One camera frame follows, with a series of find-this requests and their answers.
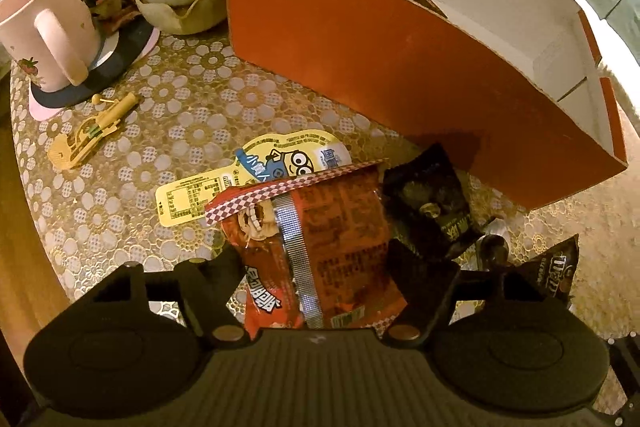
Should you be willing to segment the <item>round chocolate cup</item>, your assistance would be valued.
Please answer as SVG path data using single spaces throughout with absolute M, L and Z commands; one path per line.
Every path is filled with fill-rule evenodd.
M 502 218 L 490 219 L 475 243 L 478 269 L 490 271 L 508 267 L 510 243 L 511 237 L 506 221 Z

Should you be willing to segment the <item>black cookie snack packet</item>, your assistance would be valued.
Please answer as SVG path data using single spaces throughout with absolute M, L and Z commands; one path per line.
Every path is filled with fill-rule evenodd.
M 456 170 L 439 144 L 387 169 L 382 192 L 400 236 L 424 258 L 457 258 L 480 238 Z

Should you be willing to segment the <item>red checkered snack packet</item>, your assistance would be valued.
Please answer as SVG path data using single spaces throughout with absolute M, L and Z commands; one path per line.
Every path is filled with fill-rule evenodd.
M 205 207 L 244 265 L 244 327 L 382 333 L 406 304 L 385 269 L 377 161 L 232 186 Z

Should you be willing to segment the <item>brown M&M packet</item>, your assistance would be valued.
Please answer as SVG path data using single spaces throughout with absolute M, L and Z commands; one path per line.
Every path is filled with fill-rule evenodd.
M 544 295 L 558 299 L 568 308 L 578 262 L 579 235 L 575 234 L 528 259 L 518 267 L 518 272 Z

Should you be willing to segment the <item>yellow minion snack packet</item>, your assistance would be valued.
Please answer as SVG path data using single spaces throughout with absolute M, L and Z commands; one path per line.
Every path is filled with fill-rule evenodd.
M 165 228 L 205 215 L 205 206 L 232 186 L 295 178 L 352 162 L 347 147 L 333 134 L 306 129 L 288 134 L 267 133 L 234 152 L 232 163 L 160 186 L 156 210 Z

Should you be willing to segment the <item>pink blue coaster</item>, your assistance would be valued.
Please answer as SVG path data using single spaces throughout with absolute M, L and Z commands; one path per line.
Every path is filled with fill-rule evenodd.
M 143 17 L 120 28 L 104 40 L 101 54 L 89 69 L 88 78 L 80 86 L 69 84 L 55 92 L 44 92 L 29 85 L 29 113 L 35 121 L 44 121 L 65 107 L 88 101 L 94 94 L 110 87 L 127 72 L 135 61 L 145 57 L 160 38 L 160 30 Z

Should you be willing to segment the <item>red white cardboard box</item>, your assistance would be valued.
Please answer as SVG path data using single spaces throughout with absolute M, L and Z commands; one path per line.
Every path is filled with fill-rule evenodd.
M 574 0 L 227 0 L 238 57 L 394 129 L 527 208 L 627 166 Z

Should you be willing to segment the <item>pink mug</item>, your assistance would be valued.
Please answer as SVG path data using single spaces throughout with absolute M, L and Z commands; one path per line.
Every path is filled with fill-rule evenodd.
M 46 92 L 87 80 L 102 49 L 84 0 L 1 0 L 1 43 Z

